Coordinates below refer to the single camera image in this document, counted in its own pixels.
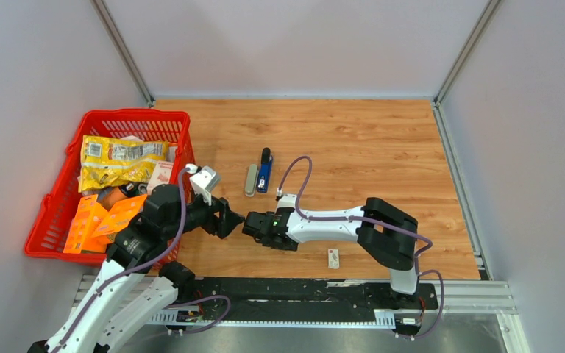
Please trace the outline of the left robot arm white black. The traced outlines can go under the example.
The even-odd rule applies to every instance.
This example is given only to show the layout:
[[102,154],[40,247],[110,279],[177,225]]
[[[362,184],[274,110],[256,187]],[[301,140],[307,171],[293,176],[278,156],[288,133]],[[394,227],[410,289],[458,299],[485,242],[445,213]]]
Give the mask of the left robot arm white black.
[[177,245],[180,236],[201,228],[225,238],[244,220],[224,198],[207,203],[203,196],[196,196],[186,202],[182,185],[156,187],[143,209],[116,235],[93,285],[75,311],[55,334],[34,342],[29,351],[118,352],[164,307],[193,300],[194,273],[170,262],[142,294],[119,307],[152,266]]

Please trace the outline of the blue black stapler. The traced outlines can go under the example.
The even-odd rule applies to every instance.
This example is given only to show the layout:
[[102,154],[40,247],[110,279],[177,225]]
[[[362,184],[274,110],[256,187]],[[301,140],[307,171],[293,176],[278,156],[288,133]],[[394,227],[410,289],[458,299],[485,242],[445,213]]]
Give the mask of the blue black stapler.
[[272,163],[273,156],[271,154],[271,149],[269,147],[266,147],[262,150],[260,167],[258,169],[256,188],[258,193],[266,193],[269,189]]

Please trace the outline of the grey white stapler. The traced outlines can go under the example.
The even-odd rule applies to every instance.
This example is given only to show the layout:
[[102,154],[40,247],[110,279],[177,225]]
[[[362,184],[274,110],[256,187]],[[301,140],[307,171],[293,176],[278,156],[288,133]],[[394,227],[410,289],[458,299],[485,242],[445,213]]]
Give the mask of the grey white stapler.
[[253,197],[256,193],[258,173],[259,167],[256,164],[251,164],[247,169],[244,194],[248,197]]

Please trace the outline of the staple box with red mark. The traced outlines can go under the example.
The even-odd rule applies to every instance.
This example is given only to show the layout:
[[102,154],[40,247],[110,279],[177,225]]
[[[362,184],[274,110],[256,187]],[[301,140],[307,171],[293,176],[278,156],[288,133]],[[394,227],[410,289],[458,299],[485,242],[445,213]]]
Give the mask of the staple box with red mark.
[[340,268],[340,257],[339,257],[339,250],[337,249],[328,249],[327,250],[327,267],[329,269],[339,269]]

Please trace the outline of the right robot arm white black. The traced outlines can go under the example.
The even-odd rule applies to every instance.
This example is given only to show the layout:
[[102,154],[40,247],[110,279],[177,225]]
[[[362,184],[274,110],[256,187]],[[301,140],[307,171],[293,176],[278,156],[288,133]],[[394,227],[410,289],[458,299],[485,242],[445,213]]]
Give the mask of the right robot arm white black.
[[262,246],[296,251],[301,243],[342,241],[361,246],[391,276],[390,296],[398,307],[419,299],[415,251],[418,221],[382,199],[369,197],[363,206],[314,211],[299,207],[296,196],[277,199],[273,212],[250,212],[242,233]]

